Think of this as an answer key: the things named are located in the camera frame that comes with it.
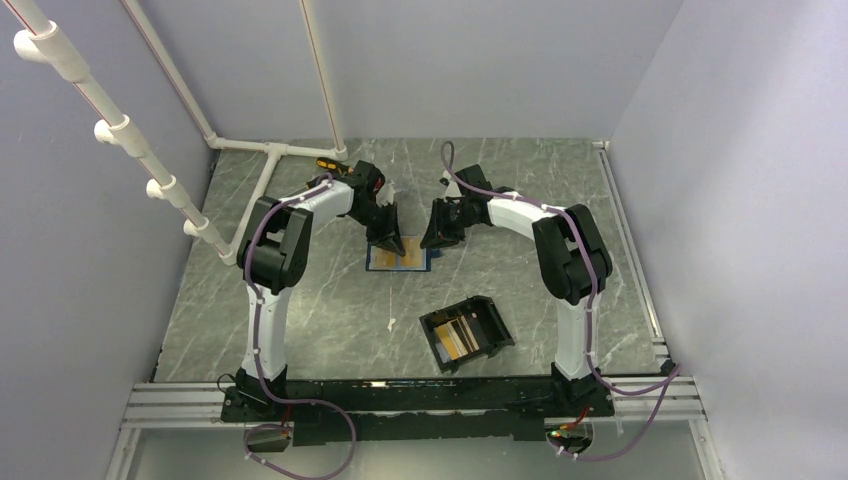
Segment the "blue leather card holder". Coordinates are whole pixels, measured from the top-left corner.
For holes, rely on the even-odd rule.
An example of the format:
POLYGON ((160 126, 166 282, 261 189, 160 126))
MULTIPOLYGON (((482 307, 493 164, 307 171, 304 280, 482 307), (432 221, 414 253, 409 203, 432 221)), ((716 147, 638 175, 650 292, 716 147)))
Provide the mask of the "blue leather card holder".
POLYGON ((374 247, 374 246, 370 246, 370 247, 368 248, 368 253, 367 253, 367 257, 366 257, 365 269, 366 269, 368 272, 429 272, 429 271, 431 270, 431 252, 430 252, 428 249, 423 249, 423 250, 425 250, 425 251, 426 251, 426 260, 427 260, 426 269, 425 269, 425 270, 423 270, 423 271, 404 270, 404 269, 402 269, 402 268, 399 266, 399 258, 401 257, 401 256, 399 256, 399 255, 397 255, 397 257, 398 257, 398 266, 397 266, 395 269, 393 269, 393 270, 376 270, 376 269, 372 269, 372 268, 370 267, 370 260, 371 260, 371 253, 372 253, 372 249, 373 249, 373 248, 376 248, 376 247, 374 247))

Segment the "black plastic card tray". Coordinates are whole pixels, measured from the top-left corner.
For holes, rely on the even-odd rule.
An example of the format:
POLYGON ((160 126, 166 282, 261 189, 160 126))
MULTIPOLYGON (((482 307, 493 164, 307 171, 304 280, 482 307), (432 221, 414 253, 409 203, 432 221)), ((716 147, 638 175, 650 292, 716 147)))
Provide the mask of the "black plastic card tray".
POLYGON ((491 297, 475 295, 419 317, 441 372, 456 373, 470 361, 492 358, 515 345, 491 297))

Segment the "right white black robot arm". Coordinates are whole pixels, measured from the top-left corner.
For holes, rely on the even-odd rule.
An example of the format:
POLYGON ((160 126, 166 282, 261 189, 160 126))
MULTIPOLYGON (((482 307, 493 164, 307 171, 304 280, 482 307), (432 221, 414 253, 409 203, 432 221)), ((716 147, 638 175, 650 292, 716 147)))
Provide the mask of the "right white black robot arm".
POLYGON ((551 401, 574 415, 600 389, 592 366, 595 307, 613 264, 588 207, 569 208, 530 199, 508 189, 494 190, 480 166, 443 174, 446 191, 432 203, 423 249, 455 246, 478 224, 510 230, 534 242, 543 283, 557 304, 557 350, 551 401))

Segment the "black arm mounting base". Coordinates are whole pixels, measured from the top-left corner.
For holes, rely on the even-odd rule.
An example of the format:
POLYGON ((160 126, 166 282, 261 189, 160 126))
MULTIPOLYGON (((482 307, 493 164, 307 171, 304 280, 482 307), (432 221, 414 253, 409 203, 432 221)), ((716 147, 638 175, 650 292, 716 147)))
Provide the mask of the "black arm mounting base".
POLYGON ((224 391, 227 424, 285 424, 296 446, 331 442, 507 437, 541 441, 557 420, 609 418, 612 395, 566 398, 552 375, 287 380, 290 405, 224 391))

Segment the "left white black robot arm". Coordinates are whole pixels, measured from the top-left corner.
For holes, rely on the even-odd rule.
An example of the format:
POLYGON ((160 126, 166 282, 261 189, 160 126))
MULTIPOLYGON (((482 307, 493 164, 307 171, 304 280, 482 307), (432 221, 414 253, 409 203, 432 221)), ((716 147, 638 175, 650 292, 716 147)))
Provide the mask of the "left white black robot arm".
POLYGON ((235 385, 261 419, 275 419, 286 409, 290 298, 304 276, 313 234, 337 217, 364 226, 369 246, 405 255, 397 205, 384 174, 371 163, 359 161, 350 172, 327 172, 291 196, 263 196, 254 203, 237 254, 247 284, 250 333, 235 385))

